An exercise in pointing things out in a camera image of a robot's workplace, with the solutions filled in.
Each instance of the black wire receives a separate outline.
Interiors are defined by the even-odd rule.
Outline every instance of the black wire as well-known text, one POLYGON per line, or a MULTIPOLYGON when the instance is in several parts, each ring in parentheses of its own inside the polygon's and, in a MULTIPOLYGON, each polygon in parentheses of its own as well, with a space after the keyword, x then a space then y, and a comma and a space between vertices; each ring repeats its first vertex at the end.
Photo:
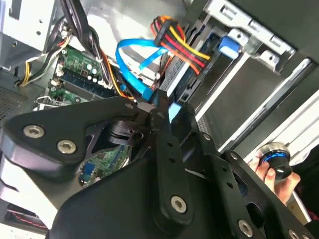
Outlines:
POLYGON ((49 51, 52 49, 52 47, 53 47, 53 45, 54 45, 54 43, 55 43, 55 41, 56 41, 56 38, 57 38, 57 36, 58 36, 59 29, 60 29, 61 24, 63 23, 63 21, 64 21, 64 17, 61 17, 61 18, 57 21, 57 23, 55 24, 55 26, 54 26, 54 28, 53 28, 53 30, 52 30, 50 36, 49 36, 48 44, 47 44, 47 46, 46 46, 46 49, 45 49, 44 53, 47 53, 47 52, 49 52, 49 51))
POLYGON ((43 66, 41 67, 41 69, 36 72, 35 74, 33 74, 32 76, 30 76, 29 81, 32 81, 33 79, 35 79, 36 77, 40 76, 44 71, 45 68, 47 67, 47 65, 50 63, 50 59, 52 57, 52 55, 59 50, 59 48, 54 48, 53 50, 51 50, 48 55, 46 56, 45 62, 43 64, 43 66))
POLYGON ((79 0, 61 0, 61 5, 65 18, 79 39, 84 49, 93 57, 101 60, 100 66, 103 80, 106 84, 111 84, 111 78, 106 63, 103 61, 103 52, 100 48, 99 37, 96 31, 89 26, 85 11, 79 0))

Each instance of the white wire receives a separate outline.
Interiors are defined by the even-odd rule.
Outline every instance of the white wire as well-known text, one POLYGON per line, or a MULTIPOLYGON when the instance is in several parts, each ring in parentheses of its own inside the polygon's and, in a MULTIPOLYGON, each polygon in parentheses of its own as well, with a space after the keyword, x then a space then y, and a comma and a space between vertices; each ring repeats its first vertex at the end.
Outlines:
POLYGON ((41 75, 37 76, 36 78, 32 79, 31 81, 28 81, 27 83, 25 83, 23 85, 23 87, 30 84, 31 82, 34 82, 34 81, 40 79, 48 71, 48 69, 50 68, 50 66, 51 66, 52 62, 54 61, 54 59, 56 58, 56 56, 67 46, 67 44, 69 44, 70 38, 71 37, 68 36, 67 39, 65 40, 65 43, 60 47, 60 49, 52 54, 50 61, 49 61, 49 64, 46 66, 43 73, 41 75))

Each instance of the green circuit board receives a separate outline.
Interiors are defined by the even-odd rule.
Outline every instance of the green circuit board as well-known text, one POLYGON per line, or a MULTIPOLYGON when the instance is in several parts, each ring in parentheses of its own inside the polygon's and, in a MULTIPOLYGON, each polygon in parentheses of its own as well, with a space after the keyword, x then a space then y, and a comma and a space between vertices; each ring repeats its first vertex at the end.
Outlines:
POLYGON ((86 99, 79 97, 76 94, 69 92, 64 88, 58 89, 56 87, 51 87, 49 89, 48 95, 52 99, 54 99, 56 101, 64 102, 68 105, 81 103, 81 102, 87 102, 86 99))
POLYGON ((119 146, 114 151, 98 154, 88 160, 93 163, 97 170, 100 170, 101 178, 119 170, 127 159, 129 148, 127 146, 119 146))
POLYGON ((66 47, 59 57, 62 58, 63 69, 68 69, 85 78, 91 76, 100 80, 103 77, 100 63, 70 46, 66 47))

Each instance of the hole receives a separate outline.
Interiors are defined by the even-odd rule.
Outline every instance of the hole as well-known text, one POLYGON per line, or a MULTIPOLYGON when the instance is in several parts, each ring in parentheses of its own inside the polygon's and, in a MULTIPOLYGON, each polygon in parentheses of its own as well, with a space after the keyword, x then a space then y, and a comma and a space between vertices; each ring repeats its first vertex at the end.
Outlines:
POLYGON ((37 129, 29 129, 29 133, 33 134, 33 135, 36 135, 36 134, 39 134, 39 131, 37 129))
POLYGON ((246 226, 246 224, 243 225, 243 228, 244 228, 245 232, 249 232, 249 228, 246 226))
POLYGON ((181 207, 183 206, 179 200, 175 201, 175 205, 178 206, 179 209, 181 209, 181 207))
POLYGON ((71 145, 69 144, 69 143, 64 143, 63 145, 62 145, 62 148, 66 148, 66 149, 71 149, 71 145))
POLYGON ((227 186, 230 188, 234 188, 234 186, 231 183, 227 183, 227 186))
POLYGON ((175 159, 173 157, 170 157, 169 160, 171 163, 175 163, 175 159))

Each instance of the power cable bundle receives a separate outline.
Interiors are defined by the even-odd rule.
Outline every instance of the power cable bundle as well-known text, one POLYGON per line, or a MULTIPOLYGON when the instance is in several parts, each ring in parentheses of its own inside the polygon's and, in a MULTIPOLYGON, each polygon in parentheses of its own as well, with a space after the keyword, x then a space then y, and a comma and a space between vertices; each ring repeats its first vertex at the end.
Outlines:
POLYGON ((155 45, 165 47, 172 54, 187 62, 196 74, 199 74, 207 60, 210 59, 210 56, 193 49, 186 43, 183 29, 172 17, 156 17, 151 24, 151 30, 155 36, 155 45))

